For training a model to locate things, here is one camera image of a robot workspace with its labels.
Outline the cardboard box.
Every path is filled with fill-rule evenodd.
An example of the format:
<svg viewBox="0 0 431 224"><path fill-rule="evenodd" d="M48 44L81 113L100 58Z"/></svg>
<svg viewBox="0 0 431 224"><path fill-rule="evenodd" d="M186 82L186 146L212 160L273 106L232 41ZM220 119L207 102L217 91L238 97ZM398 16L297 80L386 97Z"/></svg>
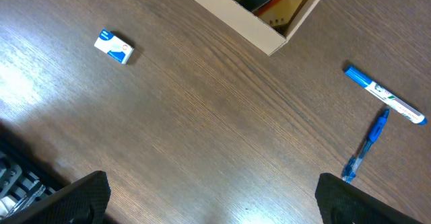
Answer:
<svg viewBox="0 0 431 224"><path fill-rule="evenodd" d="M234 0L194 0L267 55L287 44L320 0L307 0L282 35Z"/></svg>

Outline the yellow sticky note pad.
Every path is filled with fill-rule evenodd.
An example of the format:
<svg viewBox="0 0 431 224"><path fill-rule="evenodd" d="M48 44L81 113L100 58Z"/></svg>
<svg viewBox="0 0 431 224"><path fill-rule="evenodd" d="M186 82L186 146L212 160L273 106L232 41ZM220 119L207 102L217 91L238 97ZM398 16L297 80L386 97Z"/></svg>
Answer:
<svg viewBox="0 0 431 224"><path fill-rule="evenodd" d="M302 3L303 0L281 0L277 5L257 17L273 28L285 26L289 24Z"/></svg>

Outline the blue ballpoint pen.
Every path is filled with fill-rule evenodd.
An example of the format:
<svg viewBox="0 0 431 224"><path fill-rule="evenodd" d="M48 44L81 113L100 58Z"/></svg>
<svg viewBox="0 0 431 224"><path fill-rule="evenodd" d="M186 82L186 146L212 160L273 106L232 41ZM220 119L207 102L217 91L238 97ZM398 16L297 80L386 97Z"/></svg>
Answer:
<svg viewBox="0 0 431 224"><path fill-rule="evenodd" d="M371 146L377 141L382 133L388 117L390 110L385 108L380 115L376 118L373 125L370 127L370 130L364 140L364 142L360 145L358 150L350 157L349 161L343 168L341 173L341 179L344 182L350 184L355 178L358 169L360 168L365 156L370 151Z"/></svg>

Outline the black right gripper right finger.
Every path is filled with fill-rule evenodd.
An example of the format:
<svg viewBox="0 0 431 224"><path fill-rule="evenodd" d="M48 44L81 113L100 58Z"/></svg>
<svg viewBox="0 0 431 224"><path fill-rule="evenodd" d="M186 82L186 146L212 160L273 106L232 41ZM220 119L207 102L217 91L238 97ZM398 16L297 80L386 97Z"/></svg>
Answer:
<svg viewBox="0 0 431 224"><path fill-rule="evenodd" d="M315 198L324 224L420 224L330 173L319 176Z"/></svg>

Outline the blue white staples box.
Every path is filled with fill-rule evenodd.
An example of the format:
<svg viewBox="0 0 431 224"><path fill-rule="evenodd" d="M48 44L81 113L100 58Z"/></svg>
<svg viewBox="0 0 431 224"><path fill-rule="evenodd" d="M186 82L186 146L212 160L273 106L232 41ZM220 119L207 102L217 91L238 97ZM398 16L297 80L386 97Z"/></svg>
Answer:
<svg viewBox="0 0 431 224"><path fill-rule="evenodd" d="M100 32L94 46L122 65L127 64L127 61L134 51L134 48L130 44L105 29L102 29Z"/></svg>

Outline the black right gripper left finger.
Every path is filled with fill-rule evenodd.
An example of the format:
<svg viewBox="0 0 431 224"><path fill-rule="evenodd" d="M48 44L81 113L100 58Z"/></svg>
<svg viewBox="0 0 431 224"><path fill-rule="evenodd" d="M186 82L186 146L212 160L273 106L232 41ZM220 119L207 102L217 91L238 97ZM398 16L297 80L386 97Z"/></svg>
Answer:
<svg viewBox="0 0 431 224"><path fill-rule="evenodd" d="M3 224L67 224L104 222L110 200L106 172L95 171L46 199L18 210Z"/></svg>

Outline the blue white marker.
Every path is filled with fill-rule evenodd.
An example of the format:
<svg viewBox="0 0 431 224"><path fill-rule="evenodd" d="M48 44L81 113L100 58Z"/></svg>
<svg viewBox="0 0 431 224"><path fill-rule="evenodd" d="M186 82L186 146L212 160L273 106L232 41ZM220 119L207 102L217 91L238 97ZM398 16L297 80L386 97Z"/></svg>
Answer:
<svg viewBox="0 0 431 224"><path fill-rule="evenodd" d="M386 105L390 106L392 109L394 109L394 111L406 117L412 123L418 125L427 124L428 120L422 113L398 98L395 94L391 93L383 86L379 85L359 69L350 65L344 70L344 73L358 85L363 87Z"/></svg>

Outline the black robot base bottom edge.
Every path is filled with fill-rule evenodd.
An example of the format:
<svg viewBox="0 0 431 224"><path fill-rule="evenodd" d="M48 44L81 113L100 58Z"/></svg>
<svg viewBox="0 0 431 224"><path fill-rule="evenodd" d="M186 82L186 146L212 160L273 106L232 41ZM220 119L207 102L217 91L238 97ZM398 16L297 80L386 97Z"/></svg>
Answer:
<svg viewBox="0 0 431 224"><path fill-rule="evenodd" d="M40 163L1 137L1 220L48 198L64 187Z"/></svg>

